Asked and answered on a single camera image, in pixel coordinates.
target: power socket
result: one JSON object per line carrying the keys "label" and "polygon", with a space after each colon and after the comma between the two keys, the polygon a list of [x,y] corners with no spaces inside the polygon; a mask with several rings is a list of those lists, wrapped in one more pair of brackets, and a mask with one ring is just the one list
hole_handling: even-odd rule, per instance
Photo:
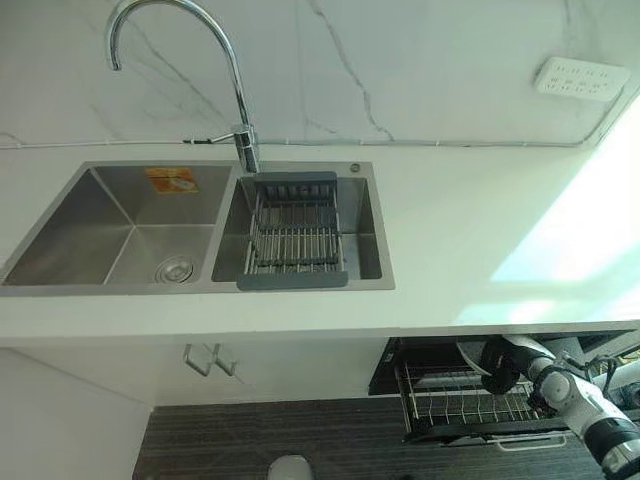
{"label": "power socket", "polygon": [[551,57],[535,80],[540,93],[608,102],[615,98],[631,72],[624,67]]}

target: sink basin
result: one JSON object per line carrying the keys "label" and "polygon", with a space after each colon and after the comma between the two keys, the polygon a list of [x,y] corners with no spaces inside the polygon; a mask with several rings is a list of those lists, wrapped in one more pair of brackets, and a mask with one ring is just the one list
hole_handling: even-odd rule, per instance
{"label": "sink basin", "polygon": [[[370,164],[263,170],[335,171],[341,289],[394,287]],[[255,198],[235,162],[88,162],[0,272],[0,295],[238,292]]]}

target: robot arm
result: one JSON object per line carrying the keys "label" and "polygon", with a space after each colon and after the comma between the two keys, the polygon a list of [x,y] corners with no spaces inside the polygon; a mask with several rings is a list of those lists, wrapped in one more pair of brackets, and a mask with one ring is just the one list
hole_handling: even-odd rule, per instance
{"label": "robot arm", "polygon": [[465,361],[494,394],[510,390],[520,374],[533,382],[530,402],[554,412],[586,445],[608,480],[640,475],[640,428],[592,383],[555,363],[555,356],[526,336],[482,344],[459,343]]}

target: gooseneck faucet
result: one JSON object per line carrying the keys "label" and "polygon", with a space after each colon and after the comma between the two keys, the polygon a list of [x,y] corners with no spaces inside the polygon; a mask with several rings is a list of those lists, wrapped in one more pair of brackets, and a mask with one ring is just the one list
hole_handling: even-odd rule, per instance
{"label": "gooseneck faucet", "polygon": [[238,101],[238,109],[240,110],[240,125],[232,127],[231,133],[223,135],[221,137],[210,140],[207,143],[216,143],[222,140],[233,137],[236,142],[236,148],[238,150],[238,156],[240,157],[240,163],[243,168],[250,173],[258,173],[258,141],[257,135],[253,129],[253,125],[249,121],[249,114],[247,113],[247,103],[244,97],[244,90],[242,88],[242,80],[240,78],[240,69],[238,68],[238,60],[229,37],[222,29],[220,24],[213,18],[204,8],[200,5],[192,2],[191,0],[123,0],[120,2],[111,12],[109,21],[107,24],[106,40],[107,40],[107,60],[109,67],[112,70],[121,70],[122,66],[118,58],[118,35],[120,34],[120,28],[125,22],[129,14],[140,7],[149,5],[152,3],[163,3],[167,5],[173,5],[175,7],[182,8],[189,13],[195,15],[211,30],[213,35],[218,40],[218,43],[222,47],[227,58],[227,65],[231,72],[231,78],[233,80],[233,88],[236,93],[236,100]]}

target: drain strainer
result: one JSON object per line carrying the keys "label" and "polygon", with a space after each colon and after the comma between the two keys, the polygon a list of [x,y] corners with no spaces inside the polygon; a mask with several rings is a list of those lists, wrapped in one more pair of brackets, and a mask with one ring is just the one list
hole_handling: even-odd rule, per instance
{"label": "drain strainer", "polygon": [[188,257],[178,256],[166,259],[156,269],[156,282],[183,283],[193,275],[193,261]]}

